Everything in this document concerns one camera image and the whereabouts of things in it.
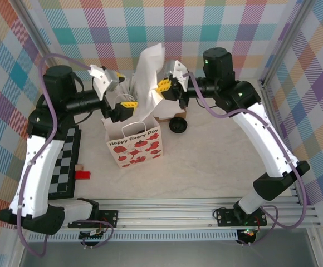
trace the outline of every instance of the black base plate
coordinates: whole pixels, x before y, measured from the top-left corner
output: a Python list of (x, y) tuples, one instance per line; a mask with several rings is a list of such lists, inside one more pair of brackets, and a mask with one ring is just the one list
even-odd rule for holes
[[(99, 219), (101, 221), (107, 221), (113, 228), (117, 227), (118, 211), (117, 210), (100, 210)], [(67, 225), (68, 228), (99, 228), (100, 224), (80, 224), (79, 222), (72, 222)]]
[(256, 210), (251, 217), (244, 223), (240, 224), (238, 219), (233, 215), (233, 209), (220, 208), (214, 212), (214, 217), (217, 220), (217, 225), (221, 226), (266, 226), (267, 218), (261, 209)]

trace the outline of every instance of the white paper bag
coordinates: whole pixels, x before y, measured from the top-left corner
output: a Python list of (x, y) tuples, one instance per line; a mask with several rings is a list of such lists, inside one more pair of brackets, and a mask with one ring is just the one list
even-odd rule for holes
[(163, 155), (160, 125), (153, 116), (143, 122), (137, 117), (112, 123), (102, 119), (106, 128), (105, 141), (120, 168), (129, 167)]

